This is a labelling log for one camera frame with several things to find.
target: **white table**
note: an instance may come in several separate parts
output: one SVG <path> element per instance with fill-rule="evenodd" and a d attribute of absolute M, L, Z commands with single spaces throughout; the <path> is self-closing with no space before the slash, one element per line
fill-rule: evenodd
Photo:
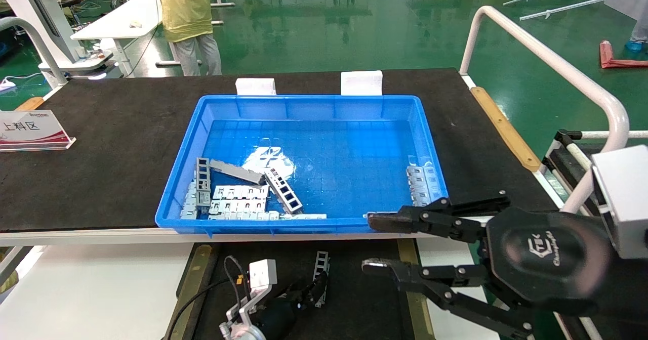
<path fill-rule="evenodd" d="M 191 243 L 58 245 L 0 304 L 0 338 L 158 340 Z"/>
<path fill-rule="evenodd" d="M 131 27 L 138 22 L 141 27 Z M 116 57 L 124 75 L 133 72 L 133 66 L 124 49 L 128 39 L 144 36 L 162 22 L 160 0 L 129 0 L 108 15 L 72 34 L 72 40 L 96 40 L 110 38 L 115 41 Z"/>

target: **black rubber mat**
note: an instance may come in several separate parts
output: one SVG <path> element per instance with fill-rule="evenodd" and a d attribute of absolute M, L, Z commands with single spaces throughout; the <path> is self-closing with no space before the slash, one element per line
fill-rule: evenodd
<path fill-rule="evenodd" d="M 364 259 L 397 259 L 394 240 L 227 243 L 220 248 L 211 283 L 227 278 L 223 269 L 227 255 L 236 257 L 244 269 L 250 262 L 275 259 L 277 287 L 302 276 L 311 280 L 318 250 L 328 251 L 331 258 L 326 303 L 299 313 L 285 340 L 414 338 L 407 297 L 396 291 L 391 278 L 363 275 L 360 268 Z M 238 275 L 231 262 L 227 268 L 233 276 Z M 226 320 L 225 312 L 235 304 L 231 285 L 222 284 L 209 291 L 193 340 L 222 338 L 218 324 Z"/>
<path fill-rule="evenodd" d="M 0 155 L 0 232 L 154 227 L 198 99 L 236 94 L 237 77 L 68 83 L 42 108 L 78 141 L 69 151 Z M 263 77 L 275 78 L 280 94 L 340 93 L 338 72 Z M 421 98 L 453 202 L 505 190 L 522 208 L 555 208 L 456 70 L 387 70 L 383 93 Z"/>

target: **black work table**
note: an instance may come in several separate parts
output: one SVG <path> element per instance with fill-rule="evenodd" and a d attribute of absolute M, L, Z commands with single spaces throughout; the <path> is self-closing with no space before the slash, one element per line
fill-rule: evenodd
<path fill-rule="evenodd" d="M 0 245 L 16 232 L 155 227 L 198 99 L 236 94 L 238 77 L 250 76 L 69 82 L 42 109 L 77 138 L 71 149 L 0 155 Z M 338 72 L 262 77 L 275 78 L 279 94 L 340 93 Z M 555 209 L 456 70 L 386 70 L 383 93 L 421 98 L 453 202 L 505 190 L 521 208 Z"/>

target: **person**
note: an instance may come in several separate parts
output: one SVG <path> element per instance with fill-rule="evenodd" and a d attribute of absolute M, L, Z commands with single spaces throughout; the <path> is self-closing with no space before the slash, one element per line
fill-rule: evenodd
<path fill-rule="evenodd" d="M 171 43 L 184 75 L 200 75 L 200 49 L 208 75 L 222 74 L 220 52 L 211 26 L 210 0 L 160 0 L 165 38 Z"/>
<path fill-rule="evenodd" d="M 641 52 L 646 41 L 648 41 L 648 3 L 646 3 L 646 7 L 641 11 L 639 20 L 634 24 L 632 35 L 630 36 L 630 40 L 625 43 L 625 48 L 631 52 L 638 53 Z"/>

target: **metal part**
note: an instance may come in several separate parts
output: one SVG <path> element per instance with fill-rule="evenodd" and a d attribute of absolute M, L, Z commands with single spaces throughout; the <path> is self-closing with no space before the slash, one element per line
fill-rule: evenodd
<path fill-rule="evenodd" d="M 326 272 L 326 274 L 328 275 L 330 266 L 331 264 L 329 264 L 329 252 L 317 251 L 317 257 L 315 258 L 315 270 L 313 271 L 313 281 L 315 281 L 315 279 L 317 279 L 317 277 L 321 275 L 322 272 Z M 328 285 L 324 287 L 324 294 L 322 294 L 322 297 L 319 297 L 319 301 L 315 303 L 315 307 L 321 308 L 322 305 L 324 305 L 326 301 L 327 288 Z"/>
<path fill-rule="evenodd" d="M 279 220 L 277 211 L 270 212 L 222 212 L 209 215 L 209 220 Z"/>
<path fill-rule="evenodd" d="M 288 214 L 300 213 L 303 208 L 301 201 L 297 198 L 295 192 L 289 184 L 273 168 L 268 169 L 265 174 L 266 180 L 275 193 L 284 210 Z"/>
<path fill-rule="evenodd" d="M 326 217 L 327 217 L 326 214 L 296 214 L 296 215 L 280 214 L 279 215 L 280 220 L 321 220 L 321 219 L 325 219 Z"/>
<path fill-rule="evenodd" d="M 215 199 L 209 207 L 211 215 L 265 212 L 266 199 Z"/>
<path fill-rule="evenodd" d="M 250 182 L 255 185 L 262 185 L 264 181 L 263 174 L 243 167 L 238 167 L 234 164 L 225 163 L 220 160 L 212 159 L 209 162 L 209 166 L 218 173 L 240 179 L 241 181 Z"/>
<path fill-rule="evenodd" d="M 216 186 L 213 199 L 266 199 L 269 186 Z"/>
<path fill-rule="evenodd" d="M 428 206 L 432 200 L 430 189 L 423 173 L 423 168 L 416 165 L 409 165 L 406 169 L 407 182 L 410 186 L 410 197 L 412 204 L 416 207 Z"/>
<path fill-rule="evenodd" d="M 185 195 L 185 204 L 180 211 L 181 219 L 196 220 L 198 216 L 196 208 L 196 181 L 191 181 Z"/>
<path fill-rule="evenodd" d="M 321 220 L 326 214 L 280 214 L 278 211 L 269 212 L 221 212 L 209 215 L 209 220 Z"/>
<path fill-rule="evenodd" d="M 209 211 L 211 202 L 211 179 L 209 178 L 209 160 L 196 158 L 196 208 L 202 213 Z"/>

